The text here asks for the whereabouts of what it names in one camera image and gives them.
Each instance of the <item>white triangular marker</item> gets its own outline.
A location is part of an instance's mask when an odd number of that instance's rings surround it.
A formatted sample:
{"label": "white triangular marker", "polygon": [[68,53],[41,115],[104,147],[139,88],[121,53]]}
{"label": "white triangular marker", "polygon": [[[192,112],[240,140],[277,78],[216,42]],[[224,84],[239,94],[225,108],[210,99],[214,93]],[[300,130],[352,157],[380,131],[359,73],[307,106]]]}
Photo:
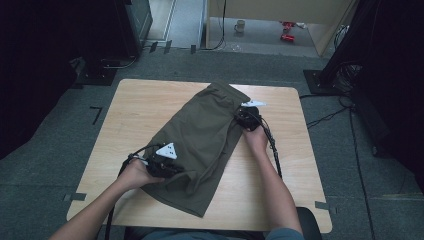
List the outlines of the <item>white triangular marker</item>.
{"label": "white triangular marker", "polygon": [[265,106],[265,105],[266,103],[259,102],[256,100],[251,100],[250,102],[245,102],[241,104],[242,107],[258,107],[258,106]]}
{"label": "white triangular marker", "polygon": [[177,154],[175,153],[174,143],[170,143],[170,144],[166,145],[165,147],[157,150],[156,154],[160,155],[162,157],[177,159]]}

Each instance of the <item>human arm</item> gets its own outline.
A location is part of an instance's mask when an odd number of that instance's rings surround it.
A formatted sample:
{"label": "human arm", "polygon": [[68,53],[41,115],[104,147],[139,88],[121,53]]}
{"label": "human arm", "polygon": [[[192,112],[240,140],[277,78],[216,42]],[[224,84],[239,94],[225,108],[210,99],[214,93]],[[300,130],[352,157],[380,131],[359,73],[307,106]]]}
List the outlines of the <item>human arm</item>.
{"label": "human arm", "polygon": [[258,165],[271,229],[291,228],[302,233],[293,197],[266,153],[268,138],[264,129],[260,126],[251,132],[245,130],[244,136]]}
{"label": "human arm", "polygon": [[94,239],[106,216],[125,192],[163,180],[152,177],[140,160],[131,160],[122,174],[100,196],[49,239]]}

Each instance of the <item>olive fabric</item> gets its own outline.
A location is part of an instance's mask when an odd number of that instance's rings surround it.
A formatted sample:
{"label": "olive fabric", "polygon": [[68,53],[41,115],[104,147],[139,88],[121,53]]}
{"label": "olive fabric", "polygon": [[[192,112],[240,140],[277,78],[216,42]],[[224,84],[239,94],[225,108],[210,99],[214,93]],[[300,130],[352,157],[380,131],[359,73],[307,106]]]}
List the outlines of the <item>olive fabric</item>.
{"label": "olive fabric", "polygon": [[[245,94],[222,82],[197,93],[149,143],[174,143],[174,163],[184,172],[142,189],[164,204],[203,217],[243,131],[234,114],[248,101]],[[144,156],[152,151],[146,150]]]}

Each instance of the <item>table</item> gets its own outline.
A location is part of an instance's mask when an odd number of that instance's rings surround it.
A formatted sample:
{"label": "table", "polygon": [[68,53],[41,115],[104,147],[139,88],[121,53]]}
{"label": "table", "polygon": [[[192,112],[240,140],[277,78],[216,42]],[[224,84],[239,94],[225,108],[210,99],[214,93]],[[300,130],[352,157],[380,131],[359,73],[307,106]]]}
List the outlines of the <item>table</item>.
{"label": "table", "polygon": [[[222,18],[224,1],[226,0],[207,2],[207,48],[210,48],[209,19]],[[317,53],[322,56],[340,25],[350,22],[357,3],[357,0],[228,0],[225,17],[308,23],[309,34]]]}
{"label": "table", "polygon": [[[115,179],[127,155],[145,146],[157,131],[208,83],[124,79],[120,82],[81,178],[70,219]],[[309,208],[320,231],[332,229],[329,212],[315,208],[326,202],[304,115],[294,88],[232,85],[254,100],[264,101],[260,113],[270,125],[279,151],[284,181],[297,206]],[[269,230],[265,220],[256,163],[244,138],[232,154],[215,196],[203,218],[162,204],[141,189],[124,194],[113,224],[223,230]]]}

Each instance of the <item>forearm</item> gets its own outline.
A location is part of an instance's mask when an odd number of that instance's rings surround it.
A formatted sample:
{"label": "forearm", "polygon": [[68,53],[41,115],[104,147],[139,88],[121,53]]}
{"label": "forearm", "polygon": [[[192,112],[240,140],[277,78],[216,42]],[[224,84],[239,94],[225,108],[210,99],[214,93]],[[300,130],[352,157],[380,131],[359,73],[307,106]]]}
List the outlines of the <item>forearm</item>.
{"label": "forearm", "polygon": [[268,220],[272,229],[291,228],[302,233],[290,191],[278,176],[265,152],[255,155],[258,163]]}
{"label": "forearm", "polygon": [[124,188],[115,181],[50,239],[94,239],[106,216],[124,193]]}

